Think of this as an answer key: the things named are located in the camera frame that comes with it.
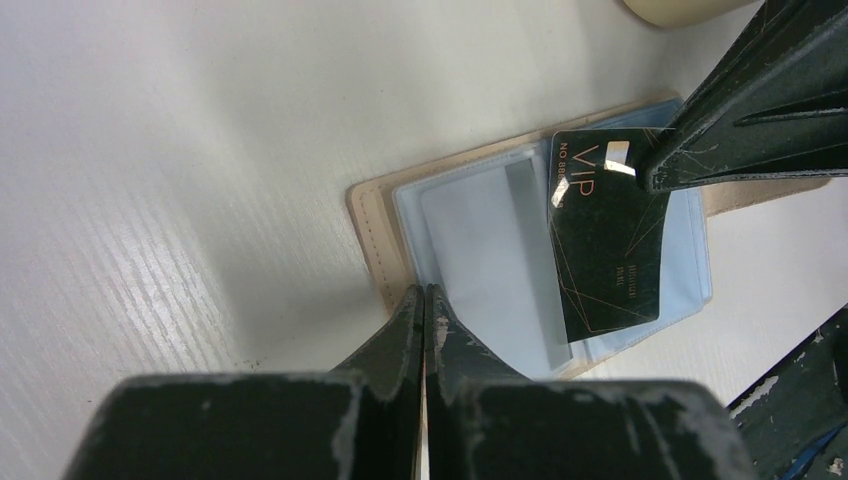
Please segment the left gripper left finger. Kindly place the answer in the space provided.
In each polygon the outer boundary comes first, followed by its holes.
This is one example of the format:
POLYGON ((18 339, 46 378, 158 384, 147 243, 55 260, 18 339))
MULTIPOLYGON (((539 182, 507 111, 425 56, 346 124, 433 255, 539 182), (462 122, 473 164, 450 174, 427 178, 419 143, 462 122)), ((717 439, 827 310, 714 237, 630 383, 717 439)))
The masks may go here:
POLYGON ((351 479, 413 479, 417 475, 423 382, 424 289, 411 285, 388 322, 340 363, 361 387, 351 479))

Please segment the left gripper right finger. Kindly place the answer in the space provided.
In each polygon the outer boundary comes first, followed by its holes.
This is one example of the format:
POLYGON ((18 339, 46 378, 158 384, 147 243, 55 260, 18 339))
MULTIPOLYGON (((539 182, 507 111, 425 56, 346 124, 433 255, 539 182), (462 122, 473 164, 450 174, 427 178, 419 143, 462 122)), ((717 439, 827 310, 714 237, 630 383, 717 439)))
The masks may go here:
POLYGON ((472 479, 474 451, 485 440, 479 394, 503 381, 525 381, 460 320, 444 289, 425 290, 425 387, 432 479, 472 479))

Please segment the white card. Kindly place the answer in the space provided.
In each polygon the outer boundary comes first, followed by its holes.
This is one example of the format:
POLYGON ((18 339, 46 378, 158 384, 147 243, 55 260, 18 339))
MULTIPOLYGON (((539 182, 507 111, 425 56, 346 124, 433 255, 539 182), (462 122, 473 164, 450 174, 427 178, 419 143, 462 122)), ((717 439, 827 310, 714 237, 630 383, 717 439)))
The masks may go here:
POLYGON ((544 149, 524 148, 422 188, 420 279, 441 285, 459 319, 530 378, 572 358, 546 227, 544 149))

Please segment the beige oval tray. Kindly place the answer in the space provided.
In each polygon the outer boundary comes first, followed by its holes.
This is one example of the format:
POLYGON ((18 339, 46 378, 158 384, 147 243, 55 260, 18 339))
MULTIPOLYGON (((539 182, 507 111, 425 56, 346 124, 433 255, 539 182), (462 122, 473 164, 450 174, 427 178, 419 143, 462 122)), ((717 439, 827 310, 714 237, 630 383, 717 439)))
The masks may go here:
POLYGON ((753 0, 622 0, 634 15, 664 29, 693 26, 753 3, 753 0))

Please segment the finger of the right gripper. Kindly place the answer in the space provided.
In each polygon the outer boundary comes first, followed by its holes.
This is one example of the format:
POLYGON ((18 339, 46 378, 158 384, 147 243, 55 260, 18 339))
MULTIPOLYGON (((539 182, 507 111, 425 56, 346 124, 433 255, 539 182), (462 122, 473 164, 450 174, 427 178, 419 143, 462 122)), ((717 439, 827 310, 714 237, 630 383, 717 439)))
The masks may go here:
POLYGON ((847 174, 847 4, 766 1, 636 163, 650 192, 847 174))

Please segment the black VIP card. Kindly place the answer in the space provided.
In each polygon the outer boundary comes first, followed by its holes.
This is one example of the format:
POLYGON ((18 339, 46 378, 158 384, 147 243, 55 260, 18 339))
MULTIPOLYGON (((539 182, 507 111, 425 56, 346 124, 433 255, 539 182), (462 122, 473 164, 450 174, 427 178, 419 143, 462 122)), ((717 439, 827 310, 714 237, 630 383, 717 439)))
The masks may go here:
POLYGON ((566 334, 582 341, 660 315, 663 229, 669 197, 637 180, 658 128, 555 133, 548 223, 566 334))

